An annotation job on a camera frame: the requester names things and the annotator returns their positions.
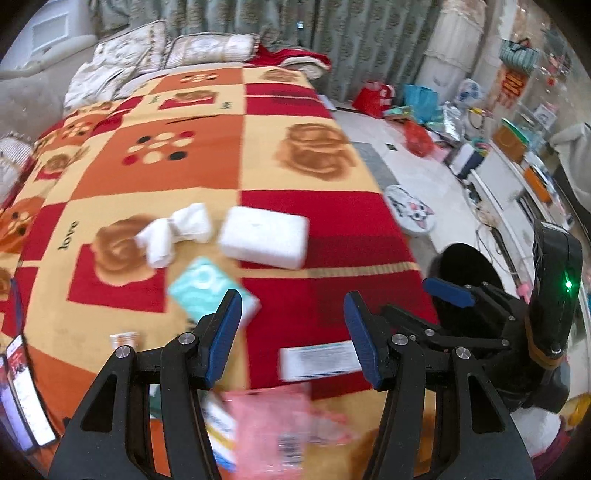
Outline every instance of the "plastic bag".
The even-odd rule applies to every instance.
[[[384,111],[392,106],[394,96],[394,87],[381,82],[366,82],[353,102],[353,108],[374,118],[382,118]]]
[[[309,443],[323,446],[346,445],[356,438],[346,415],[312,407]]]
[[[404,124],[404,137],[407,141],[407,150],[417,157],[425,157],[435,148],[427,131],[415,122],[407,121]]]
[[[223,395],[236,420],[236,480],[298,480],[310,437],[305,385]]]

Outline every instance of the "white pillow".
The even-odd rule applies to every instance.
[[[120,67],[135,66],[147,49],[148,53],[139,63],[137,73],[141,75],[155,72],[162,67],[166,41],[166,22],[156,20],[99,43],[95,48],[92,63],[111,63]]]
[[[165,69],[183,65],[224,61],[248,61],[256,55],[257,34],[196,33],[177,37],[164,64]]]
[[[30,138],[13,132],[0,138],[0,203],[11,194],[32,153]]]
[[[330,71],[330,65],[314,57],[288,57],[279,66],[288,70],[298,70],[306,75],[308,80],[317,80]]]
[[[83,63],[72,77],[64,98],[64,115],[95,102],[111,100],[135,73],[136,66]]]

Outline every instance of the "teal bag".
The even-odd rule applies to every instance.
[[[437,110],[438,94],[420,85],[404,86],[404,103],[413,107],[413,117],[422,125],[428,122]]]
[[[503,40],[499,58],[507,68],[529,76],[538,63],[540,52],[530,48],[528,44],[528,39],[520,42]]]

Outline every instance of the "white foam block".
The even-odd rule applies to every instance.
[[[296,270],[306,260],[309,223],[299,215],[236,206],[217,242],[227,257]]]

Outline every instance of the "curtain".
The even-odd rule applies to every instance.
[[[366,80],[402,94],[412,83],[439,16],[441,0],[319,0],[312,50],[328,55],[330,76],[316,87],[333,99],[353,99]]]
[[[171,38],[191,33],[258,33],[272,49],[298,43],[298,0],[88,0],[104,37],[124,27],[167,21]]]
[[[270,50],[299,44],[329,56],[315,87],[354,98],[366,80],[411,83],[442,0],[87,0],[99,36],[164,18],[171,38],[204,31],[259,33]],[[298,35],[297,22],[303,22]]]

